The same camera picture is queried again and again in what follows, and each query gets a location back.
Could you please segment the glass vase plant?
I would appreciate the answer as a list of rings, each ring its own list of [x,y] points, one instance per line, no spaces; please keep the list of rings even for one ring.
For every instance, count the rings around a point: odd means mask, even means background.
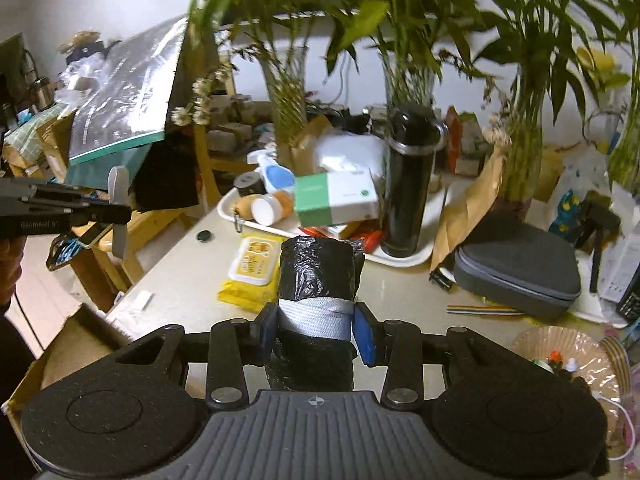
[[[454,24],[463,35],[494,32],[476,55],[439,51],[439,57],[470,78],[482,78],[488,93],[497,90],[496,78],[478,62],[512,65],[515,76],[501,93],[498,125],[509,139],[501,186],[494,203],[498,211],[524,218],[539,182],[542,109],[549,101],[558,114],[572,92],[580,110],[586,108],[585,90],[576,74],[578,59],[573,41],[586,31],[570,10],[572,0],[489,0],[492,10],[465,11]]]
[[[236,54],[262,68],[272,107],[277,161],[293,170],[294,143],[307,125],[308,42],[318,15],[340,0],[194,0],[200,26],[227,27],[244,38]]]
[[[486,77],[475,66],[469,36],[490,29],[477,0],[335,0],[324,6],[334,31],[326,49],[330,74],[339,56],[357,57],[356,42],[369,39],[383,63],[387,97],[416,101],[433,93],[445,65],[469,80]]]

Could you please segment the silver foil board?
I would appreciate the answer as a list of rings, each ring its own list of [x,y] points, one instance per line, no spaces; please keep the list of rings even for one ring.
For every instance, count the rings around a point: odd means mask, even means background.
[[[75,114],[71,165],[163,139],[171,107],[188,94],[187,28],[187,18],[173,18],[111,48],[104,83]]]

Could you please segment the woven wicker basket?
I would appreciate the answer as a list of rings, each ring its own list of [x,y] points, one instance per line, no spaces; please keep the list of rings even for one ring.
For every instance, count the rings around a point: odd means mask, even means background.
[[[593,391],[628,405],[632,399],[631,367],[623,344],[614,336],[595,340],[587,334],[561,326],[540,326],[518,335],[511,349],[525,359],[549,361],[559,356],[575,367]]]

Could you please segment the brown paper bag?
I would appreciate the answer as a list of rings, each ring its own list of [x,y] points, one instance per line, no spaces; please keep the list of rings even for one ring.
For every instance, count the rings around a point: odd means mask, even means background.
[[[506,145],[497,145],[480,175],[442,210],[434,239],[431,272],[466,240],[491,210],[501,188],[507,151]]]

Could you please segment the brown cardboard box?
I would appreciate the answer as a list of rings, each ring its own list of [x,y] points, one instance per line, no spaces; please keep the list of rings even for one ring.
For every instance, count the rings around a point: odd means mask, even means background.
[[[107,322],[106,315],[81,304],[66,318],[61,330],[43,354],[32,363],[13,393],[2,403],[21,446],[26,448],[21,418],[27,405],[44,388],[104,358],[132,341],[131,336]]]

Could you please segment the green white tissue box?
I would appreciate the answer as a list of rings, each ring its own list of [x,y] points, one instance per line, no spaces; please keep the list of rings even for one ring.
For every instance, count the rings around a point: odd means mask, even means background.
[[[333,171],[297,177],[294,210],[303,228],[341,226],[377,219],[380,203],[369,170]]]

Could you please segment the black thermos bottle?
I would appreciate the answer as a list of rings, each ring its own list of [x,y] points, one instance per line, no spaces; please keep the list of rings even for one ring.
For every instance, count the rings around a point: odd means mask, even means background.
[[[396,106],[386,134],[382,251],[395,258],[418,248],[428,186],[438,152],[446,148],[448,127],[431,107]]]

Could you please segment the white plastic tray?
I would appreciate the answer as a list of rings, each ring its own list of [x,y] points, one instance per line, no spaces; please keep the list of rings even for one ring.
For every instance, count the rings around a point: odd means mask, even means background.
[[[284,218],[274,226],[262,226],[253,220],[235,221],[233,206],[240,199],[239,193],[235,188],[232,188],[230,192],[222,196],[221,201],[216,206],[216,211],[224,220],[231,222],[234,226],[238,226],[240,231],[244,228],[254,229],[274,235],[283,237],[294,237],[297,235],[311,234],[329,234],[329,230],[326,228],[308,228],[307,231],[299,229],[299,221],[295,214],[291,214],[288,218]],[[409,257],[392,257],[382,251],[381,247],[375,248],[373,252],[369,252],[366,255],[366,259],[382,264],[383,266],[390,266],[397,269],[409,269],[414,266],[420,266],[426,263],[433,252],[434,239],[438,230],[439,217],[442,210],[449,202],[448,191],[446,188],[442,188],[440,191],[431,195],[425,205],[421,233],[419,237],[418,248],[416,252]]]

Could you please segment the yellow wet wipes pack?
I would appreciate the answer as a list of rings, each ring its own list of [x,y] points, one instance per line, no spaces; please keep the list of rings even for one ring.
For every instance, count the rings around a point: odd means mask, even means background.
[[[243,235],[217,299],[253,313],[277,302],[284,241],[280,236]]]

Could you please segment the wooden chair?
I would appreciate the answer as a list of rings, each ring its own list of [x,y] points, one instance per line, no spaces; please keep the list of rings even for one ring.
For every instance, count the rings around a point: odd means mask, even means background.
[[[70,262],[79,283],[99,310],[111,310],[116,296],[139,283],[177,243],[175,238],[164,244],[158,241],[173,223],[189,231],[230,190],[233,177],[255,168],[246,162],[246,155],[255,146],[253,142],[240,141],[232,153],[212,151],[208,146],[209,133],[235,134],[239,122],[244,122],[230,119],[232,110],[240,108],[233,90],[234,82],[227,81],[223,92],[230,105],[219,124],[200,128],[168,122],[163,140],[150,145],[132,182],[134,213],[127,224],[125,257],[117,259],[108,252],[113,237],[107,234]]]

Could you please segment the black garbage bag roll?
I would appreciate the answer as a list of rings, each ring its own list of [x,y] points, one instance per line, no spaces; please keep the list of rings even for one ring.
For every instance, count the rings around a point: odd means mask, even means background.
[[[354,388],[352,321],[363,263],[354,240],[296,236],[282,244],[278,328],[266,364],[273,390]]]

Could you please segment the right bamboo plant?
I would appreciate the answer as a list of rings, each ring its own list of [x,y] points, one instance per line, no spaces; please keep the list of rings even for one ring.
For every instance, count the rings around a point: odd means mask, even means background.
[[[623,127],[608,154],[608,178],[639,194],[639,0],[570,0],[585,38],[578,58],[597,99],[622,95]]]

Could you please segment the left glass vase plant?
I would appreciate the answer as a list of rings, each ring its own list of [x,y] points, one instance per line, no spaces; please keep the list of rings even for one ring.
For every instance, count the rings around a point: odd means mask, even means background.
[[[307,125],[308,42],[318,15],[340,0],[194,0],[200,26],[227,27],[244,38],[236,54],[262,68],[272,107],[277,161],[293,170],[294,143]]]

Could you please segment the grey zip case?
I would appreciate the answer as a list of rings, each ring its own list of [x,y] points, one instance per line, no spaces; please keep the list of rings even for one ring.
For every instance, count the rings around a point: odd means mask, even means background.
[[[573,246],[504,212],[486,214],[456,248],[454,278],[468,292],[546,322],[582,293]]]

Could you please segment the white lid jar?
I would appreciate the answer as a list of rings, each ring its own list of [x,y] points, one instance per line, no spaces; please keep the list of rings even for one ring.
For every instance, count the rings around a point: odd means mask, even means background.
[[[279,190],[261,195],[250,206],[253,219],[261,226],[273,226],[288,218],[294,211],[294,198],[286,191]]]

